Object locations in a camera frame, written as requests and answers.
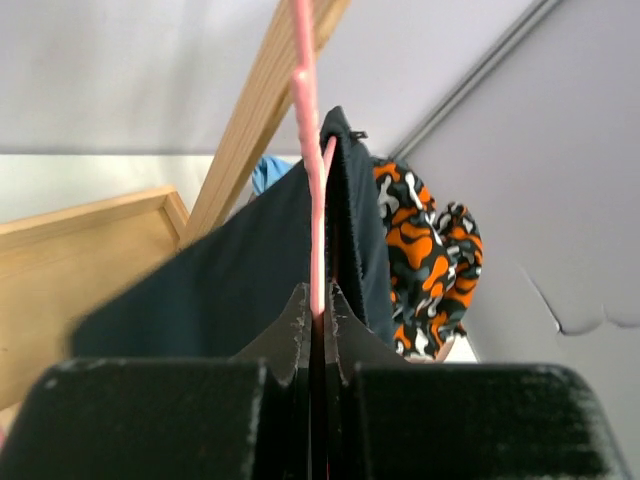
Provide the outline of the light blue shorts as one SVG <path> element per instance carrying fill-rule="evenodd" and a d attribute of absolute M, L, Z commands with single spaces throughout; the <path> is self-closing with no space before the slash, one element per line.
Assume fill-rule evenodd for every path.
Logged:
<path fill-rule="evenodd" d="M 295 165 L 295 162 L 284 158 L 264 155 L 262 156 L 251 174 L 253 194 L 259 196 L 268 190 L 273 184 L 286 175 Z"/>

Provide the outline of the pink hanger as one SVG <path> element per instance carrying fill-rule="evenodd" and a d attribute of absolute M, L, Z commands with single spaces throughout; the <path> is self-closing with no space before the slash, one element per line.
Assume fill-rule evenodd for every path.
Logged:
<path fill-rule="evenodd" d="M 297 62 L 291 79 L 301 155 L 311 198 L 310 312 L 310 448 L 313 479 L 329 477 L 325 380 L 324 314 L 326 297 L 325 205 L 327 169 L 323 157 L 317 109 L 313 8 L 310 1 L 290 3 Z"/>

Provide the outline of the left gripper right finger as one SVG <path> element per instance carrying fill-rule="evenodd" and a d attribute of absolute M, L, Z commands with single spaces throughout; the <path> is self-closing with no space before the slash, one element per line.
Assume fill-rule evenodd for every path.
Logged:
<path fill-rule="evenodd" d="M 587 382 L 554 364 L 414 364 L 333 286 L 325 314 L 332 479 L 627 479 Z"/>

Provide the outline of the orange camouflage shorts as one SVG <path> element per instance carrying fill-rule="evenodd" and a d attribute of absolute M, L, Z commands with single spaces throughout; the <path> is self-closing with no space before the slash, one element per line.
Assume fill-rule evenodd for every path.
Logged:
<path fill-rule="evenodd" d="M 435 358 L 446 342 L 466 335 L 462 319 L 482 272 L 480 229 L 462 203 L 438 209 L 410 168 L 376 158 L 373 174 L 388 247 L 396 352 Z"/>

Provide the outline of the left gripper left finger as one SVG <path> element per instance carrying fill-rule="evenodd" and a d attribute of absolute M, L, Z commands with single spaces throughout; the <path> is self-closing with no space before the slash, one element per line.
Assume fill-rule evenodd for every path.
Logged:
<path fill-rule="evenodd" d="M 5 479 L 307 479 L 309 292 L 229 359 L 73 359 L 29 391 Z"/>

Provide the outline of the black shorts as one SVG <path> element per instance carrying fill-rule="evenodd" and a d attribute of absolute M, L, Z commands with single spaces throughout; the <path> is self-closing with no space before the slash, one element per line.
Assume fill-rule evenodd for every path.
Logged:
<path fill-rule="evenodd" d="M 390 273 L 373 158 L 342 108 L 321 128 L 335 138 L 327 182 L 326 267 L 352 311 L 393 342 Z M 229 357 L 282 312 L 309 279 L 311 199 L 294 166 L 224 225 L 89 313 L 70 336 L 80 357 Z"/>

